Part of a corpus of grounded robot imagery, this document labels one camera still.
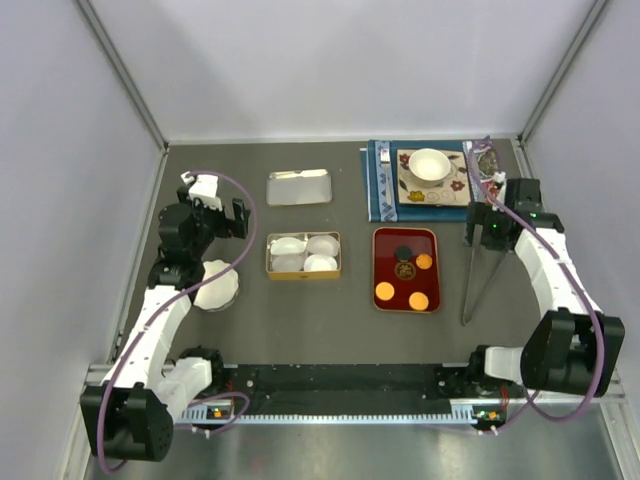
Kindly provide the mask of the metal tongs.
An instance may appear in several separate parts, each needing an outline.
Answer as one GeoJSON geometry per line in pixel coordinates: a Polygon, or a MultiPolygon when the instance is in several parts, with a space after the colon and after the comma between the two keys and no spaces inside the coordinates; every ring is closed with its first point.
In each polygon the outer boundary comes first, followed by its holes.
{"type": "Polygon", "coordinates": [[[487,251],[480,245],[471,248],[462,290],[460,322],[463,327],[470,325],[488,299],[505,257],[505,253],[487,251]]]}

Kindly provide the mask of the black cookie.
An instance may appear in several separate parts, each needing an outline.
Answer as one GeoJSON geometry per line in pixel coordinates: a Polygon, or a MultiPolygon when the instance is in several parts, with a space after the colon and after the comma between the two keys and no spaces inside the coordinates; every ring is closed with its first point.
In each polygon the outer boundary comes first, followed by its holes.
{"type": "Polygon", "coordinates": [[[399,262],[409,262],[412,256],[412,249],[407,245],[400,245],[395,250],[395,257],[399,262]]]}

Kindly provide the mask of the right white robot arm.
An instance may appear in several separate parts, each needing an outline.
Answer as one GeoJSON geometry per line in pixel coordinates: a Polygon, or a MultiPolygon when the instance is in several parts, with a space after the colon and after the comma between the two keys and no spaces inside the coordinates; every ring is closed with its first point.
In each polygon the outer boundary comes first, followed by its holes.
{"type": "Polygon", "coordinates": [[[466,244],[520,260],[531,281],[541,320],[523,347],[480,346],[481,361],[467,370],[469,388],[487,396],[503,380],[530,390],[603,396],[611,382],[625,337],[622,320],[605,314],[585,291],[566,248],[559,217],[542,206],[536,179],[494,175],[502,203],[472,202],[466,244]],[[474,236],[480,227],[480,238],[474,236]]]}

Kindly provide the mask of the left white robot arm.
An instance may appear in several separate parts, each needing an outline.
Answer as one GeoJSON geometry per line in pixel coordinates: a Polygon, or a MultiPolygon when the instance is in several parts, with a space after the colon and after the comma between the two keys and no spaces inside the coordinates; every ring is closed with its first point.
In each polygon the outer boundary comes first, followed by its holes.
{"type": "Polygon", "coordinates": [[[163,368],[192,309],[224,310],[239,293],[234,262],[203,258],[216,239],[254,241],[249,205],[233,199],[232,206],[228,216],[202,198],[182,198],[159,214],[161,243],[136,323],[111,370],[80,397],[91,452],[108,472],[117,469],[110,460],[164,459],[183,412],[200,393],[212,397],[226,387],[215,350],[189,348],[169,373],[163,368]]]}

